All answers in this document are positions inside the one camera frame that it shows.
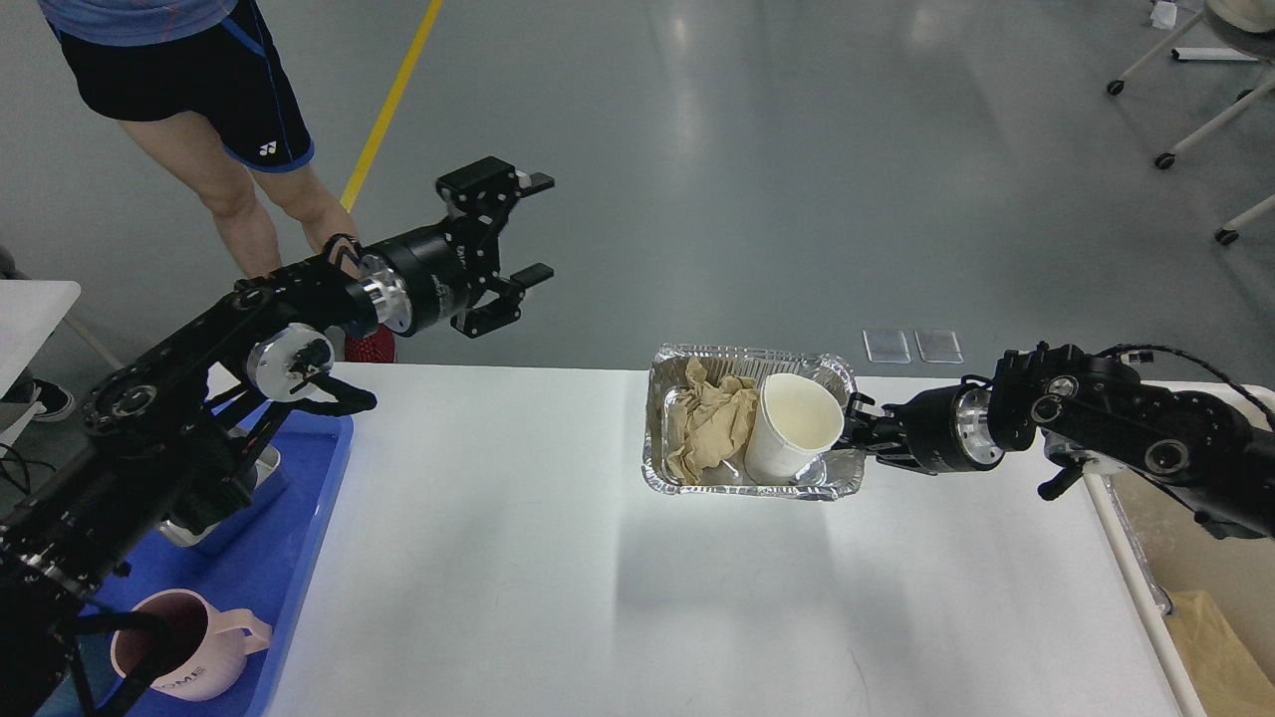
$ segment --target aluminum foil tray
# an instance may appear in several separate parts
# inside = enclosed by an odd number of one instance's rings
[[[760,495],[798,500],[836,500],[859,490],[863,482],[862,450],[829,450],[797,473],[788,486],[759,486],[743,469],[743,452],[736,453],[715,468],[704,471],[704,481],[715,485],[683,486],[672,475],[666,457],[677,449],[680,438],[668,436],[667,408],[678,393],[687,390],[686,364],[697,356],[708,378],[718,383],[734,374],[759,383],[770,374],[789,373],[824,385],[845,408],[854,393],[854,371],[840,356],[830,353],[792,353],[733,346],[694,346],[666,343],[650,365],[646,388],[646,441],[643,448],[643,475],[646,485],[668,495],[682,492],[720,492],[727,495]]]

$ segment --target black shorts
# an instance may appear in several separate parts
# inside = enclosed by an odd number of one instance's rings
[[[288,172],[314,156],[254,0],[238,0],[218,26],[157,45],[96,45],[65,32],[57,38],[80,97],[99,115],[145,122],[199,112],[231,157],[263,172]]]

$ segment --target shoe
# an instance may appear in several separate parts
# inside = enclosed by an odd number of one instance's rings
[[[384,325],[367,338],[346,337],[346,361],[356,364],[393,364],[398,352],[394,348],[394,332]]]
[[[32,397],[32,401],[38,401],[41,406],[36,411],[36,415],[32,416],[32,421],[37,424],[54,424],[70,416],[71,411],[75,410],[75,397],[71,395],[71,392],[54,381],[43,379],[34,379],[32,383],[36,384],[36,394]]]

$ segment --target mug handle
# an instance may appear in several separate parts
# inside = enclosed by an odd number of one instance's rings
[[[227,610],[217,616],[217,629],[213,630],[217,634],[247,630],[249,634],[244,639],[244,654],[252,654],[270,647],[270,637],[273,635],[270,625],[259,620],[247,607]]]

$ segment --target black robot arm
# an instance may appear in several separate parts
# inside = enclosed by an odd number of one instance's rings
[[[1038,489],[1046,500],[1086,471],[1128,468],[1192,510],[1214,537],[1275,535],[1275,434],[1216,395],[1144,384],[1121,360],[1149,358],[1137,348],[1009,351],[992,379],[966,376],[884,406],[884,415],[864,411],[872,401],[856,395],[838,445],[929,475],[989,471],[1005,452],[1030,448],[1039,429],[1060,467]],[[1270,408],[1235,388],[1275,429]]]
[[[0,714],[29,716],[78,665],[75,635],[163,625],[135,616],[78,617],[107,575],[159,522],[203,533],[251,501],[254,464],[288,413],[348,415],[376,398],[330,375],[324,336],[340,325],[402,336],[450,319],[478,337],[521,316],[527,288],[553,276],[534,264],[501,276],[499,237],[514,205],[553,186],[487,157],[445,175],[437,223],[367,246],[353,278],[315,256],[235,290],[84,402],[91,445],[0,521]],[[487,292],[495,296],[487,302]],[[208,397],[208,371],[237,385]],[[324,392],[334,401],[312,401]],[[265,407],[247,430],[237,426]],[[164,670],[144,661],[101,708],[76,679],[89,714],[126,711]]]

